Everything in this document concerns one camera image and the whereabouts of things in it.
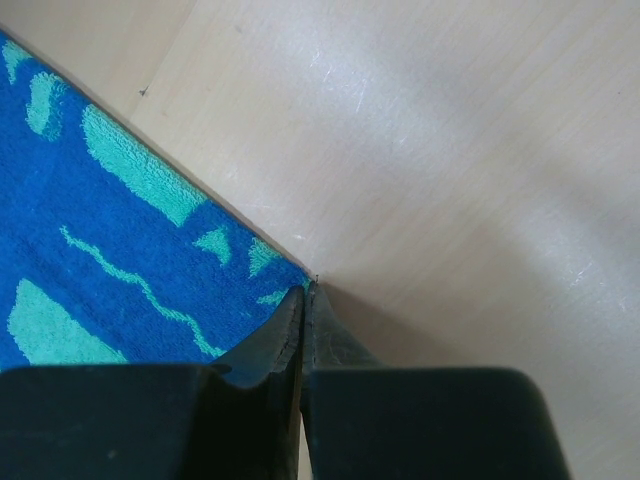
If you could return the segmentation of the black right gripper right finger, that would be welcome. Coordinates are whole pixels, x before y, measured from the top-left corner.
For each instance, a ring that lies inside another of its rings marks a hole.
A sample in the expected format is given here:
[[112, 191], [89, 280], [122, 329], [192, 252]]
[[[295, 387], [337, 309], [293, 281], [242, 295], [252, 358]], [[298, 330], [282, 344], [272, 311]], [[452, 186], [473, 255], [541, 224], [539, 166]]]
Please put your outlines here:
[[506, 368], [395, 368], [309, 287], [301, 413], [317, 479], [567, 479], [544, 397]]

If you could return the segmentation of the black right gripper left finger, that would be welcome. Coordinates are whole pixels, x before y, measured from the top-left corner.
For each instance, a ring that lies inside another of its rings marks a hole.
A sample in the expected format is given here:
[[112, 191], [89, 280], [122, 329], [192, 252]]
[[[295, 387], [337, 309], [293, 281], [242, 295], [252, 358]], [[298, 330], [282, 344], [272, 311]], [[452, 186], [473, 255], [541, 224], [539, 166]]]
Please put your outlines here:
[[294, 479], [304, 291], [209, 364], [1, 376], [5, 479]]

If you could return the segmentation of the blue towel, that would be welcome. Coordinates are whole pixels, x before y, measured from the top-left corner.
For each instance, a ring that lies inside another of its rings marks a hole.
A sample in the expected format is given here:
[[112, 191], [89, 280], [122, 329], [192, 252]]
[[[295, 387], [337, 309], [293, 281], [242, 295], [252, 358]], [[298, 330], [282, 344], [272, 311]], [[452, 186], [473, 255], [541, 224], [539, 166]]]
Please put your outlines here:
[[1, 366], [209, 362], [306, 273], [1, 40]]

